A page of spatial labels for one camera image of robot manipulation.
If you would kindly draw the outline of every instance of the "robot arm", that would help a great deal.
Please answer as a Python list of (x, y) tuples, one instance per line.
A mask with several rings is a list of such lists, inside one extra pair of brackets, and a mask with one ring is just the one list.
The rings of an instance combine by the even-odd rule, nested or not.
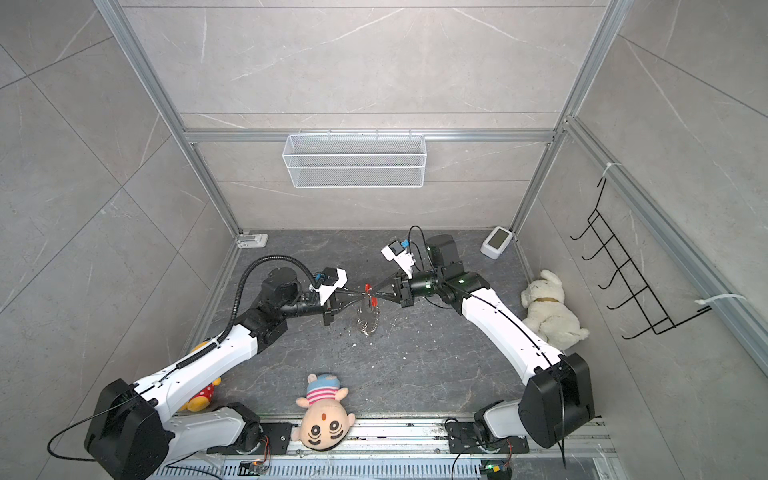
[(578, 354), (566, 356), (541, 340), (504, 305), (485, 279), (465, 272), (453, 237), (437, 235), (425, 243), (432, 269), (399, 273), (392, 282), (394, 294), (375, 296), (401, 306), (412, 306), (417, 296), (440, 296), (474, 323), (515, 367), (525, 385), (522, 399), (491, 404), (475, 415), (480, 442), (530, 435), (549, 448), (593, 419), (587, 363)]
[(226, 338), (209, 339), (200, 350), (132, 385), (119, 379), (105, 387), (85, 449), (120, 480), (143, 480), (164, 462), (212, 446), (254, 449), (260, 420), (241, 404), (196, 415), (174, 414), (216, 378), (277, 341), (287, 330), (288, 318), (322, 314), (329, 325), (335, 314), (355, 301), (336, 298), (346, 284), (344, 270), (326, 268), (316, 283), (301, 293), (293, 269), (272, 270)]

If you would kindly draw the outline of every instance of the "ventilation grille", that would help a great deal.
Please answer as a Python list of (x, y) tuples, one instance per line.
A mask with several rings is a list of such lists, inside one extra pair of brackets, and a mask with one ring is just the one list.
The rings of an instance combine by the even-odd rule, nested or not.
[[(197, 460), (179, 462), (175, 466), (184, 466), (205, 470), (219, 475), (226, 480), (241, 478), (265, 478), (269, 480), (343, 480), (344, 478), (407, 478), (412, 480), (433, 480), (451, 478), (452, 459), (381, 459), (381, 460), (273, 460), (267, 475), (248, 474), (240, 468), (238, 461), (229, 460), (221, 469)], [(459, 460), (453, 470), (453, 478), (479, 480), (480, 460), (467, 458)], [(151, 477), (154, 480), (182, 480), (184, 478), (213, 478), (203, 472), (181, 468), (163, 468)]]
[(294, 134), (283, 149), (296, 188), (421, 187), (426, 158), (420, 134)]

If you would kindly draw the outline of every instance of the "white plush dog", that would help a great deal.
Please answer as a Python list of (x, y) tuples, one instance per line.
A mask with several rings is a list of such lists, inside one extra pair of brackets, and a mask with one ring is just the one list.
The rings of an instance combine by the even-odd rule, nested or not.
[(578, 318), (564, 304), (563, 283), (549, 270), (541, 271), (543, 280), (535, 280), (520, 294), (528, 318), (523, 323), (546, 343), (565, 350), (589, 336)]

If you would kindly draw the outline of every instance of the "black wire rack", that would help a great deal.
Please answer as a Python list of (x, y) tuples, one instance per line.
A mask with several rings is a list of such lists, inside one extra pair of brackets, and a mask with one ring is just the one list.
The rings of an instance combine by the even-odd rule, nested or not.
[[(571, 237), (571, 240), (580, 240), (588, 231), (592, 231), (594, 235), (598, 238), (601, 245), (598, 251), (596, 251), (591, 257), (581, 257), (583, 260), (589, 261), (594, 259), (601, 251), (605, 250), (605, 253), (608, 254), (608, 257), (611, 259), (611, 262), (614, 264), (615, 270), (613, 275), (611, 276), (611, 280), (608, 282), (608, 285), (602, 286), (598, 284), (598, 287), (600, 287), (602, 290), (607, 290), (611, 287), (614, 280), (616, 280), (616, 277), (619, 276), (623, 281), (624, 285), (627, 287), (627, 289), (630, 292), (630, 297), (627, 298), (624, 302), (616, 305), (616, 306), (609, 306), (606, 305), (606, 308), (609, 310), (617, 310), (620, 309), (622, 306), (626, 305), (627, 303), (634, 301), (634, 303), (637, 305), (637, 308), (640, 309), (640, 312), (643, 314), (643, 318), (645, 318), (646, 323), (648, 324), (648, 327), (646, 329), (641, 330), (639, 333), (636, 333), (633, 336), (624, 336), (622, 335), (621, 338), (629, 340), (634, 339), (642, 335), (643, 333), (646, 333), (647, 331), (653, 331), (656, 335), (660, 335), (664, 332), (668, 332), (674, 328), (677, 328), (678, 326), (684, 324), (685, 322), (691, 321), (692, 319), (703, 315), (712, 308), (710, 306), (704, 306), (696, 311), (695, 314), (692, 316), (689, 316), (685, 320), (682, 320), (680, 322), (675, 322), (670, 317), (669, 313), (667, 313), (667, 310), (664, 308), (664, 305), (662, 305), (661, 301), (659, 300), (659, 297), (656, 296), (656, 293), (654, 292), (654, 289), (651, 288), (650, 284), (645, 280), (645, 275), (640, 271), (639, 268), (637, 268), (637, 265), (635, 264), (634, 260), (632, 260), (632, 257), (627, 252), (627, 249), (624, 248), (624, 245), (621, 244), (621, 241), (618, 239), (616, 234), (614, 233), (613, 229), (611, 229), (611, 226), (608, 224), (608, 222), (605, 220), (603, 215), (598, 210), (598, 207), (600, 206), (600, 200), (603, 197), (603, 192), (605, 191), (605, 178), (601, 178), (598, 182), (598, 188), (600, 189), (600, 194), (598, 195), (598, 201), (594, 205), (594, 210), (589, 214), (587, 217), (587, 228), (584, 229), (583, 232), (581, 232), (581, 235), (578, 237)], [(605, 228), (610, 233), (610, 236), (603, 240), (603, 237), (598, 233), (597, 229), (595, 229), (594, 225), (596, 222), (602, 222), (603, 225), (605, 225)], [(614, 254), (611, 253), (611, 251), (608, 249), (608, 244), (610, 242), (614, 242), (616, 245), (618, 245), (621, 248), (621, 251), (624, 252), (624, 255), (627, 257), (627, 260), (619, 264)], [(637, 291), (633, 290), (632, 286), (630, 285), (630, 282), (627, 280), (627, 275), (625, 275), (625, 272), (627, 272), (630, 268), (634, 269), (634, 272), (637, 273), (641, 281), (639, 282), (639, 288)], [(652, 321), (647, 312), (646, 309), (643, 307), (640, 300), (637, 299), (637, 296), (640, 295), (643, 292), (649, 292), (650, 295), (653, 297), (656, 304), (659, 306), (659, 309), (661, 311), (662, 319), (658, 320), (656, 322)]]

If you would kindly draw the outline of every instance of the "marble wall tile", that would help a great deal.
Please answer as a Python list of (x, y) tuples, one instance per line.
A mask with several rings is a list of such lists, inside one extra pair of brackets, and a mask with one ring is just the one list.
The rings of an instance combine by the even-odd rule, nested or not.
[(284, 143), (202, 143), (197, 148), (218, 181), (290, 182)]
[(489, 228), (512, 222), (528, 182), (334, 189), (297, 189), (281, 182), (219, 185), (244, 228)]
[(0, 314), (1, 477), (41, 468), (175, 255), (118, 192)]
[(546, 268), (563, 280), (565, 304), (590, 330), (589, 338), (571, 351), (589, 365), (595, 411), (605, 419), (628, 477), (682, 480), (584, 277), (539, 200), (531, 208), (518, 243), (537, 278)]
[(121, 184), (170, 136), (114, 38), (31, 79)]
[(559, 113), (181, 114), (187, 128), (554, 128)]
[[(202, 143), (206, 164), (219, 181), (290, 182), (284, 144)], [(530, 180), (541, 142), (429, 142), (425, 181)]]
[(530, 180), (542, 142), (427, 143), (425, 181)]
[[(569, 237), (586, 227), (598, 197), (594, 185), (600, 170), (591, 162), (576, 144), (567, 142), (542, 188), (541, 202), (597, 300), (683, 476), (759, 478), (768, 447), (743, 439), (768, 432), (759, 400), (768, 395), (768, 379), (722, 321), (707, 313), (658, 336), (621, 338), (647, 325), (641, 312), (631, 303), (619, 310), (606, 308), (627, 299), (627, 288), (621, 279), (607, 290), (597, 288), (611, 278), (610, 259), (605, 252), (594, 260), (581, 259), (600, 247), (593, 233), (576, 241)], [(699, 306), (694, 300), (700, 294), (610, 186), (603, 193), (601, 213), (671, 317), (679, 322), (695, 313)], [(609, 251), (621, 262), (622, 252), (615, 244)], [(633, 283), (637, 271), (626, 268), (623, 271)], [(650, 295), (638, 298), (651, 319), (663, 318)]]
[(488, 113), (559, 111), (604, 9), (125, 11), (179, 111)]
[(0, 89), (0, 310), (120, 187), (31, 81)]
[(91, 0), (7, 0), (0, 44), (27, 74), (111, 37)]
[(0, 46), (0, 88), (24, 76), (24, 71), (13, 61), (11, 55), (8, 55), (5, 49)]
[(205, 284), (211, 287), (232, 242), (232, 236), (221, 220), (221, 215), (208, 202), (179, 253)]
[[(187, 262), (176, 255), (168, 271), (157, 284), (131, 328), (118, 344), (91, 391), (80, 405), (74, 420), (92, 415), (101, 390), (116, 379), (128, 383), (149, 375), (181, 357), (181, 349), (192, 328), (208, 288)], [(83, 447), (88, 424), (65, 433), (55, 451), (59, 455), (88, 456)], [(39, 480), (76, 480), (104, 478), (109, 475), (98, 464), (67, 462), (51, 458)]]
[(551, 7), (605, 6), (607, 0), (120, 0), (124, 7)]
[(637, 0), (621, 34), (768, 114), (768, 3)]
[(580, 117), (768, 319), (768, 118), (622, 38)]
[(203, 184), (172, 139), (136, 172), (125, 190), (177, 249), (208, 203)]

